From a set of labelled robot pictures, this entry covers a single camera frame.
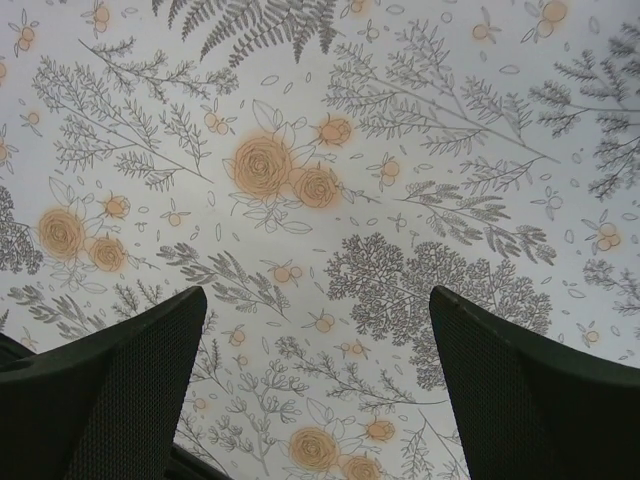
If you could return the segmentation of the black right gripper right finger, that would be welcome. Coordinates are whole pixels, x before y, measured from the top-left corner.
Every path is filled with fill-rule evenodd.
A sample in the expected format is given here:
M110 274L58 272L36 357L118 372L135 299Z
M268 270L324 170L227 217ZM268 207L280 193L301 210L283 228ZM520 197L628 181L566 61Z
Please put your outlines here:
M430 318L473 479L636 479L639 371L436 286Z

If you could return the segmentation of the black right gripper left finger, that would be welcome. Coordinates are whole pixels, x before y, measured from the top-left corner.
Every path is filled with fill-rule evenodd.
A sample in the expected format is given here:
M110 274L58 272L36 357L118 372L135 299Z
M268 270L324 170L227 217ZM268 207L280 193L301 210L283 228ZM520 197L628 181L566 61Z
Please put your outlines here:
M2 478L206 478L174 442L206 310L190 287L44 353L2 336Z

